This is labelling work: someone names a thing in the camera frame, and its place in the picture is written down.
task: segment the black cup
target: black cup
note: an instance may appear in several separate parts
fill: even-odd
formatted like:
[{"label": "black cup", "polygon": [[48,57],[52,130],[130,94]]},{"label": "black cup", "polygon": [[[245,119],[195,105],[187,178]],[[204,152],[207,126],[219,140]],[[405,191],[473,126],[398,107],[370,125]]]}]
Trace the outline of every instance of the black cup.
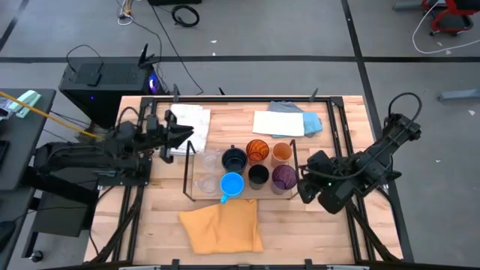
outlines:
[{"label": "black cup", "polygon": [[232,145],[222,155],[222,166],[228,173],[241,175],[247,166],[247,153]]},{"label": "black cup", "polygon": [[253,165],[248,170],[248,178],[250,188],[258,191],[259,189],[263,188],[263,185],[269,180],[270,172],[265,166],[257,164]]}]

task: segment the wooden table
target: wooden table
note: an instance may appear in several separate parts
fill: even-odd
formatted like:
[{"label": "wooden table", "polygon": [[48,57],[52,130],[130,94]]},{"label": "wooden table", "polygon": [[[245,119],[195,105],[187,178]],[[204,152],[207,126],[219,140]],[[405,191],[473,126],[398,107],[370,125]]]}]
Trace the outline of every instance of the wooden table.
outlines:
[{"label": "wooden table", "polygon": [[[120,111],[131,106],[138,108],[141,97],[123,97]],[[366,149],[374,142],[362,96],[343,96],[346,117],[355,151]],[[245,148],[253,138],[265,140],[269,145],[291,138],[272,139],[268,135],[252,134],[255,110],[266,110],[268,103],[208,102],[200,103],[211,110],[207,148],[228,149],[231,144]],[[313,138],[295,138],[299,164],[319,150],[334,156],[331,127],[325,103],[295,103],[304,111],[313,111],[322,119],[323,131]],[[168,103],[159,104],[157,114],[163,117]],[[347,156],[340,115],[335,119],[339,129],[343,155]],[[124,121],[136,122],[129,110]],[[259,200],[258,219],[265,251],[263,253],[236,253],[196,255],[179,222],[179,212],[200,209],[218,203],[218,200],[191,202],[182,193],[185,165],[164,163],[154,155],[150,185],[145,187],[133,263],[169,265],[180,259],[182,265],[208,264],[304,264],[311,258],[314,264],[354,263],[345,210],[329,214],[314,200],[305,205],[299,196],[291,200]],[[124,188],[115,187],[98,204],[91,234],[101,249],[117,227]],[[371,227],[383,244],[397,257],[401,257],[395,222],[388,201],[377,191],[365,198],[367,216]],[[362,230],[357,224],[362,258],[367,259]],[[124,235],[122,256],[125,258],[129,232]],[[85,260],[95,256],[89,242]]]}]

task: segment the yellow cloth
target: yellow cloth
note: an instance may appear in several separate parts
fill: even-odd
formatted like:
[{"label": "yellow cloth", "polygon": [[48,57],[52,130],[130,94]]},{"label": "yellow cloth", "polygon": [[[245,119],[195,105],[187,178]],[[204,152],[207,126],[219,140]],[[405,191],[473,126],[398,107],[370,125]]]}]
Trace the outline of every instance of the yellow cloth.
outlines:
[{"label": "yellow cloth", "polygon": [[255,199],[229,199],[179,217],[195,254],[263,252]]}]

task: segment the blue cup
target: blue cup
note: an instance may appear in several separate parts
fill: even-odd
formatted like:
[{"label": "blue cup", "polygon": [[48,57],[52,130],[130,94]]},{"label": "blue cup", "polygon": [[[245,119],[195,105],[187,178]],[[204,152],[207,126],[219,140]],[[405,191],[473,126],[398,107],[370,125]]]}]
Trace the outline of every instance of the blue cup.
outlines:
[{"label": "blue cup", "polygon": [[243,177],[236,172],[225,174],[220,180],[220,188],[223,192],[220,203],[226,203],[229,198],[240,197],[244,187]]}]

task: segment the gray floor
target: gray floor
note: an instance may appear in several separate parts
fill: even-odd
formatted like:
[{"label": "gray floor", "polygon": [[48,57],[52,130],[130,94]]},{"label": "gray floor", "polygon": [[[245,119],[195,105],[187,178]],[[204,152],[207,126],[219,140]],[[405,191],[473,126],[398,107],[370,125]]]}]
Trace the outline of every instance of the gray floor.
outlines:
[{"label": "gray floor", "polygon": [[[423,56],[413,49],[411,34],[422,15],[395,13],[395,1],[350,0],[355,28],[363,56]],[[0,33],[17,12],[20,0],[0,1]],[[22,13],[0,57],[64,57],[79,44],[93,46],[102,56],[137,56],[145,42],[153,51],[158,40],[147,31],[116,22],[115,0],[31,0]],[[354,56],[340,1],[303,0],[205,0],[196,6],[201,14],[196,28],[172,24],[170,15],[159,11],[179,53],[183,56]],[[163,41],[163,55],[174,56],[146,2],[133,4],[138,23],[156,31]],[[416,40],[423,50],[438,50],[480,38],[480,28],[458,38],[428,36],[428,22]],[[93,56],[79,49],[73,56]],[[434,56],[480,56],[480,43],[451,54]],[[363,95],[355,62],[203,62],[187,63],[190,72],[205,89],[216,95],[218,87],[228,95],[310,94]],[[415,92],[424,101],[418,122],[422,138],[405,145],[394,157],[397,180],[409,240],[416,262],[480,266],[480,104],[441,104],[442,91],[479,87],[480,63],[367,63],[379,116],[386,115],[388,102],[401,92]],[[179,63],[163,63],[164,79],[177,84],[183,95],[196,94]],[[56,89],[65,64],[0,64],[1,87]],[[410,99],[399,100],[394,110],[411,112]],[[78,119],[88,118],[62,94],[53,110]],[[469,110],[477,112],[471,115]],[[72,140],[75,133],[47,122],[48,131]],[[39,145],[58,138],[43,133]],[[33,214],[25,222],[28,231]],[[42,269],[82,262],[87,235],[79,238],[42,235],[37,248],[45,260],[34,264],[20,259],[26,233],[20,237],[9,269]]]}]

